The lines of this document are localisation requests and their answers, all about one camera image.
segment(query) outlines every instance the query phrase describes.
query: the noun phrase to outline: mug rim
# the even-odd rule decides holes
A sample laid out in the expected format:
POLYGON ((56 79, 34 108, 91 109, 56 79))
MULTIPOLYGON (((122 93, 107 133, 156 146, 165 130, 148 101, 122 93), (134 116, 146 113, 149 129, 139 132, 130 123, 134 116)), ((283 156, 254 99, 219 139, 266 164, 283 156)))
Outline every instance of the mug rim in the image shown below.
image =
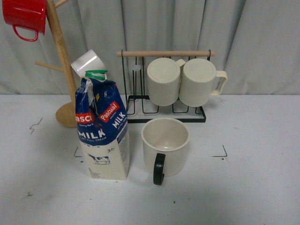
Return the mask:
POLYGON ((179 67, 179 65, 176 63, 176 61, 174 61, 174 60, 172 60, 172 59, 169 59, 169 58, 157 58, 157 59, 153 60, 153 61, 148 65, 148 67, 147 67, 147 75, 148 75, 148 77, 149 77, 153 82, 155 82, 155 83, 159 83, 159 84, 169 84, 169 83, 172 83, 172 82, 174 82, 174 81, 176 81, 177 79, 180 78, 180 67, 179 67), (157 79, 157 78, 154 77, 154 76, 151 74, 151 72, 150 72, 151 67, 152 67, 156 62, 158 62, 158 61, 163 61, 163 60, 172 62, 173 65, 176 67, 176 73, 175 73, 175 75, 174 75, 171 79, 166 80, 166 81, 161 81, 161 80, 157 79))
POLYGON ((190 139, 190 131, 189 131, 188 127, 183 122, 181 122, 180 120, 174 119, 174 118, 169 118, 169 117, 162 117, 162 118, 151 119, 150 121, 148 121, 147 123, 145 123, 145 125, 143 126, 142 131, 141 131, 141 135, 142 135, 142 140, 144 141, 144 143, 146 143, 152 149, 160 151, 160 152, 173 152, 173 151, 180 150, 180 149, 182 149, 189 142, 189 139, 190 139), (180 145, 179 147, 171 149, 171 150, 159 149, 159 148, 153 146, 152 144, 150 144, 148 141, 146 141, 146 139, 144 137, 144 130, 147 127, 148 124, 150 124, 150 123, 152 123, 154 121, 157 121, 157 120, 172 120, 172 121, 175 121, 175 122, 181 124, 185 128, 185 130, 187 131, 187 139, 186 139, 186 141, 182 145, 180 145))
POLYGON ((208 61, 206 59, 201 59, 201 58, 195 58, 195 59, 192 59, 192 60, 189 60, 188 62, 186 62, 186 64, 183 67, 183 72, 182 73, 183 73, 183 75, 187 79, 189 79, 189 80, 191 80, 193 82, 196 82, 196 83, 206 83, 206 82, 212 81, 216 77, 217 69, 216 69, 215 65, 211 61, 208 61), (207 76, 207 77, 201 77, 201 76, 197 75, 197 78, 194 78, 191 75, 190 71, 187 71, 187 70, 188 70, 188 67, 190 66, 190 64, 192 64, 192 63, 194 63, 196 61, 201 62, 201 63, 205 63, 207 65, 210 65, 211 68, 212 68, 212 73, 209 76, 207 76))

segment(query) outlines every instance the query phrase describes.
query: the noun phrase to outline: upside-down mug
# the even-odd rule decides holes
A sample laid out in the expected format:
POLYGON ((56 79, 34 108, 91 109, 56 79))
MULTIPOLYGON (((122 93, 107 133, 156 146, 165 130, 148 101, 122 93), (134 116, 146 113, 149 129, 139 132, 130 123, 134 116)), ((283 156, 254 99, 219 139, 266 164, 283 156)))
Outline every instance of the upside-down mug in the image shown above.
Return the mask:
POLYGON ((217 71, 208 60, 192 59, 183 68, 180 84, 179 99, 186 105, 198 107, 204 105, 210 95, 219 95, 227 81, 225 71, 217 71), (213 89, 216 77, 221 78, 217 89, 213 89))
POLYGON ((172 105, 178 99, 180 74, 185 63, 183 59, 158 58, 148 65, 149 98, 154 104, 172 105))
POLYGON ((45 34, 46 0, 2 0, 5 23, 12 25, 16 35, 25 41, 36 41, 38 33, 45 34), (22 37, 17 28, 32 30, 35 37, 22 37))

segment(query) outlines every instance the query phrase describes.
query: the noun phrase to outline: white mug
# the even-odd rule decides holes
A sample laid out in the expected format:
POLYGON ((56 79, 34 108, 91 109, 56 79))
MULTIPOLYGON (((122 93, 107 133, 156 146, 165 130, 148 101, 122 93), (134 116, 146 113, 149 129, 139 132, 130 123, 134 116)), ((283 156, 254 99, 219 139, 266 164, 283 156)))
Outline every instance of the white mug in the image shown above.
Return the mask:
POLYGON ((157 118, 142 128, 144 163, 153 172, 153 182, 162 185, 164 176, 179 173, 186 161, 189 131, 173 118, 157 118))
POLYGON ((177 99, 180 87, 180 72, 184 60, 169 58, 153 60, 148 68, 148 90, 150 100, 159 106, 172 105, 177 99))
POLYGON ((106 66, 93 50, 72 62, 71 67, 80 77, 84 77, 85 71, 88 70, 106 70, 106 66))
POLYGON ((202 106, 208 101, 210 95, 221 94, 226 81, 227 73, 217 71, 210 61, 199 58, 190 60, 183 68, 179 99, 191 107, 202 106), (221 83, 213 90, 215 77, 221 77, 221 83))

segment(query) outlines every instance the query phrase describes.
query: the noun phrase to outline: blue milk carton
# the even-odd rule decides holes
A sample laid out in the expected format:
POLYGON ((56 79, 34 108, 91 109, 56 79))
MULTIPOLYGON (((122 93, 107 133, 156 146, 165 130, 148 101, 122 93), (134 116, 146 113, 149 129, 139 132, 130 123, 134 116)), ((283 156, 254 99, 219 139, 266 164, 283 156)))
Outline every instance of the blue milk carton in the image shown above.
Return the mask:
POLYGON ((78 137, 92 178, 126 180, 129 169, 127 112, 107 71, 87 71, 76 91, 78 137))

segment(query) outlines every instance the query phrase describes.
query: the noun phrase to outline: cow illustration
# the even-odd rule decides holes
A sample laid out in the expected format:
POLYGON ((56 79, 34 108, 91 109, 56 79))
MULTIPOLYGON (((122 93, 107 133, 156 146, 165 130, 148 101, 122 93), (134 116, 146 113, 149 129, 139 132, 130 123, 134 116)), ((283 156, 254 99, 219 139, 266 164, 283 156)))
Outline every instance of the cow illustration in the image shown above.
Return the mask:
POLYGON ((108 156, 96 157, 96 156, 92 156, 91 154, 88 154, 88 155, 93 158, 93 160, 95 161, 95 164, 109 165, 111 163, 108 156))

